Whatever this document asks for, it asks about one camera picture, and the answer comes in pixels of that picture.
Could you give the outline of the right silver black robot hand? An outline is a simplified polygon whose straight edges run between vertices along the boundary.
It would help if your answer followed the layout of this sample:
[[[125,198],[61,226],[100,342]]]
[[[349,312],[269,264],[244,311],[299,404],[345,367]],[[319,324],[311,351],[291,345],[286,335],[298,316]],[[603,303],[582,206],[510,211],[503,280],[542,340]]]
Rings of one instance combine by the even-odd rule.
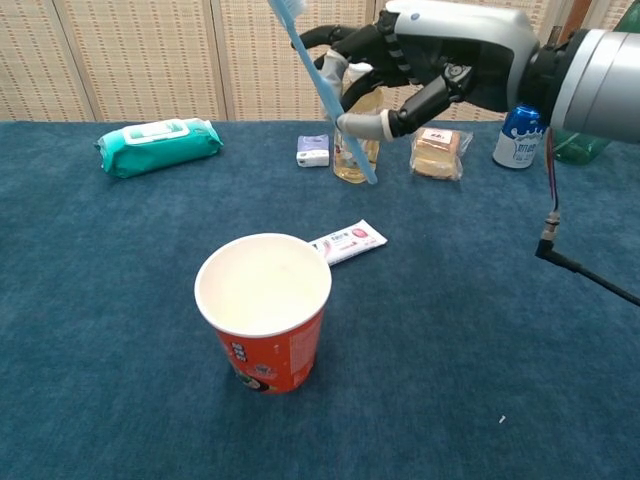
[[[540,43],[520,10],[446,1],[389,1],[362,27],[328,24],[300,35],[327,46],[314,62],[344,110],[338,129],[391,141],[415,132],[453,103],[504,113],[518,102],[527,64]],[[358,114],[378,87],[419,86],[397,110]]]

